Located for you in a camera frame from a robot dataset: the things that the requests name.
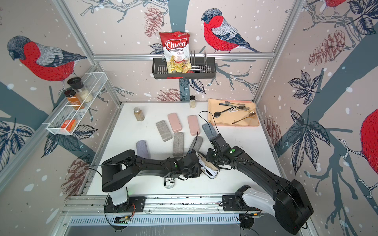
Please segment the grey teal glasses case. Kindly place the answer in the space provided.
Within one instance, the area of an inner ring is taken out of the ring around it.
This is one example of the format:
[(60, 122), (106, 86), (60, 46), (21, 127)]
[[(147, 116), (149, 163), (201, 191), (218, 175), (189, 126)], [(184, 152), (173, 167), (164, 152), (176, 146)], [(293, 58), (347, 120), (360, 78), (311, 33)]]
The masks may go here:
[(210, 123), (203, 124), (202, 129), (205, 135), (207, 136), (207, 138), (209, 139), (209, 141), (214, 140), (214, 138), (218, 136), (218, 132), (214, 129), (214, 127)]

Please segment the beige case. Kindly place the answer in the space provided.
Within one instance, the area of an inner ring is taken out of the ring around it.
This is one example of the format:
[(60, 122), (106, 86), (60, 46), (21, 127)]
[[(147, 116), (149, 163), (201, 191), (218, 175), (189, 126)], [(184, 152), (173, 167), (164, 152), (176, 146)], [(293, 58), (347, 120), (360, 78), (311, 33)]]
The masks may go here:
[(199, 152), (203, 143), (203, 138), (200, 136), (195, 137), (192, 144), (189, 147), (188, 153)]

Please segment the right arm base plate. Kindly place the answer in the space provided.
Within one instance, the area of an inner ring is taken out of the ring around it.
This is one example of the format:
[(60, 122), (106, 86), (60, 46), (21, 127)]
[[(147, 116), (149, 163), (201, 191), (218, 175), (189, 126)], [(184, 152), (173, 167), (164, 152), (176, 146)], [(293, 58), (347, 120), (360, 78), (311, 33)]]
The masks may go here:
[(260, 212), (255, 207), (247, 206), (241, 197), (235, 195), (222, 195), (221, 202), (219, 206), (223, 208), (224, 211), (257, 211)]

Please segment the patterned case with sunglasses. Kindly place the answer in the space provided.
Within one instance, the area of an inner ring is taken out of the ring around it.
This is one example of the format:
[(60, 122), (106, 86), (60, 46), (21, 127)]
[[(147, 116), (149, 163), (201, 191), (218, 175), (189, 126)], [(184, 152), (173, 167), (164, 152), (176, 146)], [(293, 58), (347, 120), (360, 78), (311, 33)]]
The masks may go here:
[(174, 178), (164, 178), (163, 186), (166, 189), (171, 189), (175, 186), (175, 179)]

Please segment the brown case with sunglasses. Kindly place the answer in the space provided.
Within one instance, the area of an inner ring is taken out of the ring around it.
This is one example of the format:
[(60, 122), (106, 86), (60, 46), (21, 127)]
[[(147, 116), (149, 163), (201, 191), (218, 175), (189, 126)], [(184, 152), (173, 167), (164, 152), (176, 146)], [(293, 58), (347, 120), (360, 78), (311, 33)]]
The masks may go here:
[(145, 140), (140, 140), (136, 143), (136, 150), (137, 150), (137, 155), (145, 158), (145, 159), (150, 159), (150, 153), (149, 149), (147, 146), (147, 142)]

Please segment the pink glasses case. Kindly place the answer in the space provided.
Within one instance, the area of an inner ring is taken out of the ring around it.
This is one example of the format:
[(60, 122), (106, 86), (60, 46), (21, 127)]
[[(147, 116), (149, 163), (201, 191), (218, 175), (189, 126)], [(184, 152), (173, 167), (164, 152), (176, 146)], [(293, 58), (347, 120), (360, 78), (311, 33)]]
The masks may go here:
[(178, 118), (177, 113), (171, 113), (167, 115), (170, 126), (174, 133), (180, 132), (182, 130), (181, 122)]
[(192, 136), (196, 136), (200, 134), (198, 118), (196, 115), (188, 116), (188, 124), (189, 124), (190, 134)]

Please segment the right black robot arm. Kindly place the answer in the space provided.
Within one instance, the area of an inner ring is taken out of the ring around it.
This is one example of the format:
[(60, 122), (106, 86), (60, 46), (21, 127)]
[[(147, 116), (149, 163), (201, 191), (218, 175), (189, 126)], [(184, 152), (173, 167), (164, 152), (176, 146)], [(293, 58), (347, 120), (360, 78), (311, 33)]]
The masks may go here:
[(278, 223), (290, 234), (297, 234), (306, 225), (314, 209), (303, 185), (297, 181), (288, 181), (253, 160), (238, 146), (231, 147), (217, 135), (210, 140), (213, 149), (209, 149), (206, 160), (214, 165), (229, 165), (263, 188), (263, 192), (253, 190), (249, 185), (240, 187), (225, 200), (232, 209), (245, 210), (255, 208), (275, 216)]

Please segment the black case with glasses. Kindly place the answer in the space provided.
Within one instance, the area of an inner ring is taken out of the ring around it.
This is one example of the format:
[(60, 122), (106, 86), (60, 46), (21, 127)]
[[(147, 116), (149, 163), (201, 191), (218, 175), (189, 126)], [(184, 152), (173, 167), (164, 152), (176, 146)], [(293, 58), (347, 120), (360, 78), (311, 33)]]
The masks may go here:
[(208, 178), (215, 179), (218, 175), (218, 172), (220, 169), (218, 169), (214, 164), (211, 162), (208, 162), (204, 155), (201, 153), (196, 153), (198, 159), (199, 159), (199, 165), (202, 173), (204, 173)]

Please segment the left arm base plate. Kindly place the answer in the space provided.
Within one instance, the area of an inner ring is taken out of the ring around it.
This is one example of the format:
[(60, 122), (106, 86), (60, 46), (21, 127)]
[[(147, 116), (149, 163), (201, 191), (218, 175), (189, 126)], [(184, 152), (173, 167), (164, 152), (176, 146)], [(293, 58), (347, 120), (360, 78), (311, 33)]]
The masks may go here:
[(108, 196), (106, 203), (104, 204), (104, 212), (105, 213), (122, 213), (122, 212), (140, 213), (140, 212), (143, 212), (144, 210), (145, 202), (146, 202), (146, 197), (144, 196), (129, 197), (127, 202), (116, 206), (113, 204), (112, 198)]

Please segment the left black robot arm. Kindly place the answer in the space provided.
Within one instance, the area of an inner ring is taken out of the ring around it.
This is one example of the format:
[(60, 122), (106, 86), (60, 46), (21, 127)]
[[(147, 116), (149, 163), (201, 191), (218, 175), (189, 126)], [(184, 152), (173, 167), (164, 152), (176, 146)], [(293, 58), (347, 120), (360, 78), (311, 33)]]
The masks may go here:
[(176, 179), (200, 176), (199, 159), (195, 153), (183, 157), (169, 157), (165, 160), (146, 159), (126, 150), (101, 165), (102, 191), (109, 193), (114, 206), (129, 202), (126, 184), (136, 176), (158, 176)]

